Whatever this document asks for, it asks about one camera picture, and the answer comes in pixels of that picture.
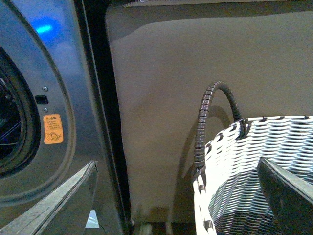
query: dark object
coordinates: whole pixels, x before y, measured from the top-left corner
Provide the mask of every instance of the dark object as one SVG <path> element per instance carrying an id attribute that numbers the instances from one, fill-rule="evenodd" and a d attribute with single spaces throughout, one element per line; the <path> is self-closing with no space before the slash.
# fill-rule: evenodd
<path id="1" fill-rule="evenodd" d="M 206 125 L 206 118 L 208 117 L 209 113 L 209 107 L 212 104 L 214 94 L 217 90 L 221 90 L 224 92 L 226 95 L 231 111 L 234 117 L 234 121 L 241 121 L 241 134 L 240 138 L 243 137 L 246 133 L 246 125 L 245 125 L 245 120 L 242 117 L 242 114 L 239 110 L 238 104 L 235 100 L 235 97 L 233 93 L 231 92 L 231 89 L 227 84 L 225 84 L 222 81 L 219 82 L 213 82 L 208 86 L 206 89 L 201 106 L 200 106 L 200 111 L 199 111 L 199 116 L 198 116 L 198 125 L 197 125 L 197 132 L 196 132 L 196 137 L 195 137 L 195 157 L 194 157 L 194 164 L 195 167 L 198 169 L 194 179 L 197 177 L 197 175 L 201 174 L 203 171 L 203 167 L 205 167 L 204 163 L 204 156 L 205 156 L 205 125 Z"/>
<path id="2" fill-rule="evenodd" d="M 43 200 L 0 230 L 0 235 L 83 234 L 98 171 L 91 161 Z"/>
<path id="3" fill-rule="evenodd" d="M 30 163 L 40 142 L 40 121 L 25 80 L 0 48 L 0 177 Z"/>
<path id="4" fill-rule="evenodd" d="M 266 201 L 283 233 L 313 234 L 313 186 L 263 157 L 257 170 Z"/>
<path id="5" fill-rule="evenodd" d="M 35 100 L 37 102 L 37 104 L 48 104 L 48 98 L 45 95 L 37 95 L 35 96 Z"/>

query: wrapped handle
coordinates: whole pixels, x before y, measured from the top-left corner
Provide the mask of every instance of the wrapped handle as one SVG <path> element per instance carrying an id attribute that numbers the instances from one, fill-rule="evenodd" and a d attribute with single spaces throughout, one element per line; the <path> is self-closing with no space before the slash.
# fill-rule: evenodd
<path id="1" fill-rule="evenodd" d="M 222 81 L 214 82 L 209 85 L 203 95 L 198 116 L 194 158 L 194 164 L 197 169 L 202 169 L 205 166 L 204 157 L 206 118 L 208 117 L 209 107 L 211 106 L 214 94 L 217 90 L 222 90 L 227 96 L 235 122 L 241 121 L 242 133 L 240 134 L 240 137 L 243 136 L 244 132 L 246 131 L 245 120 L 242 117 L 242 114 L 238 108 L 238 104 L 235 101 L 234 95 L 228 85 Z"/>

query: floor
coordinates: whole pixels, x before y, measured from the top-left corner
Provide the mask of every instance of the floor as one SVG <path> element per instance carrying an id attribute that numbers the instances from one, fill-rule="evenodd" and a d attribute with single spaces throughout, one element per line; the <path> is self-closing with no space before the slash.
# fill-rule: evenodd
<path id="1" fill-rule="evenodd" d="M 134 226 L 132 235 L 196 235 L 194 223 L 147 223 Z"/>

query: washing machine panel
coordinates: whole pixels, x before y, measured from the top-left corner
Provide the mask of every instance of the washing machine panel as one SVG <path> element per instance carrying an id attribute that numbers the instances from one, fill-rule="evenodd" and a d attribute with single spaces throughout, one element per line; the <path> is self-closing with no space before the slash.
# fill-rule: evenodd
<path id="1" fill-rule="evenodd" d="M 0 227 L 90 160 L 94 208 L 109 234 L 127 232 L 82 1 L 0 1 L 0 47 L 36 101 L 38 149 L 0 177 Z"/>

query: blue light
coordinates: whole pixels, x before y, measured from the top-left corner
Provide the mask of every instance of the blue light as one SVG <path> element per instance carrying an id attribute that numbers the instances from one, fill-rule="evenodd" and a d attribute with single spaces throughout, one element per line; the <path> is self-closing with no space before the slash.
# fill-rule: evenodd
<path id="1" fill-rule="evenodd" d="M 54 18 L 43 17 L 35 19 L 31 22 L 31 25 L 45 43 L 55 43 L 62 35 L 61 25 Z"/>
<path id="2" fill-rule="evenodd" d="M 50 26 L 50 25 L 45 25 L 45 26 L 42 26 L 40 28 L 36 28 L 36 31 L 38 34 L 46 33 L 46 32 L 49 32 L 51 30 L 52 30 L 52 26 Z"/>

